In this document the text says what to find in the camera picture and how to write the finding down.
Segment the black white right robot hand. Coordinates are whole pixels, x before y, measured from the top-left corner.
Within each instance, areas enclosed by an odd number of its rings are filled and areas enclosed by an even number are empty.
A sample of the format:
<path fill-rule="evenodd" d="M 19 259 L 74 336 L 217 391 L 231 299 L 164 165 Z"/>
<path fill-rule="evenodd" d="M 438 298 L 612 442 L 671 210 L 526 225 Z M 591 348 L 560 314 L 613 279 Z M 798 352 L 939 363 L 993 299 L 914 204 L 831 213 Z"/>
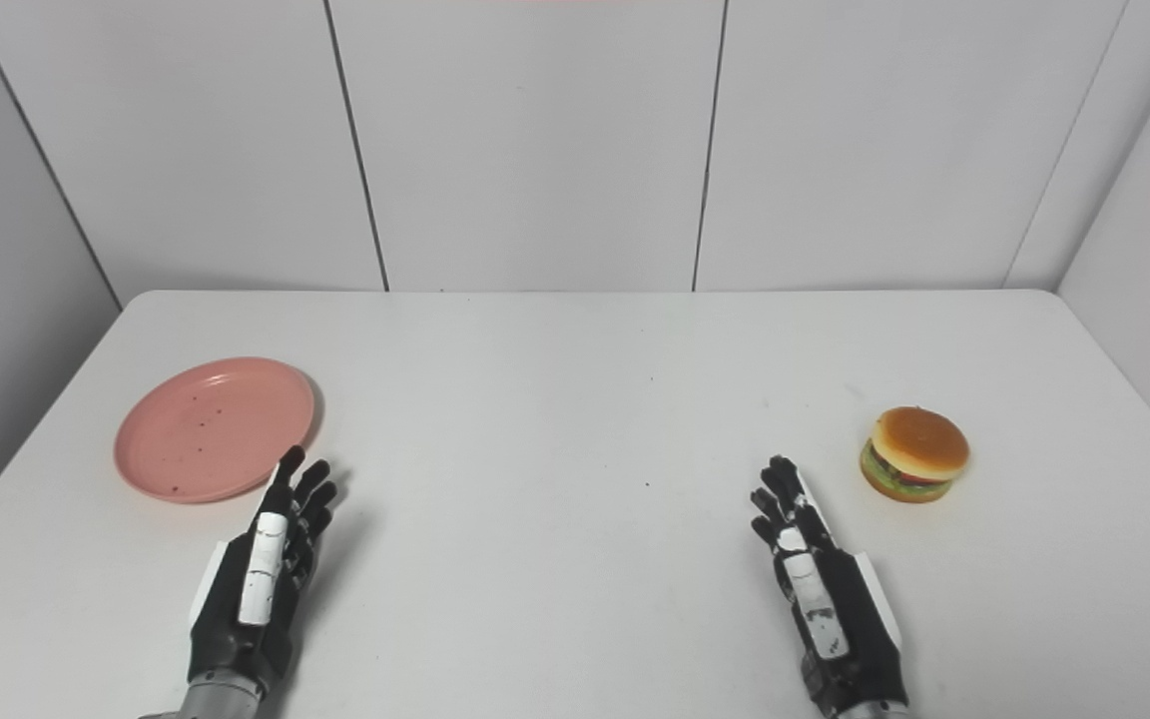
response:
<path fill-rule="evenodd" d="M 770 546 L 808 697 L 825 718 L 908 718 L 902 634 L 874 564 L 837 545 L 792 460 L 772 456 L 761 480 L 750 526 Z"/>

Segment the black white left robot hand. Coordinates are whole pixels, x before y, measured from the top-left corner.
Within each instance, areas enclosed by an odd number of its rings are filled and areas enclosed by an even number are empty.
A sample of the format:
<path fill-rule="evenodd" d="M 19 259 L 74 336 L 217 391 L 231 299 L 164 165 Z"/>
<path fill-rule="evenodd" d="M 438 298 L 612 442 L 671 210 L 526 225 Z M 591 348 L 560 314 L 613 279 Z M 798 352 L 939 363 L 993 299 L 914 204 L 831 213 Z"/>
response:
<path fill-rule="evenodd" d="M 331 465 L 304 460 L 300 445 L 282 456 L 247 531 L 225 543 L 189 632 L 189 681 L 230 675 L 264 699 L 288 676 L 293 619 L 338 495 Z"/>

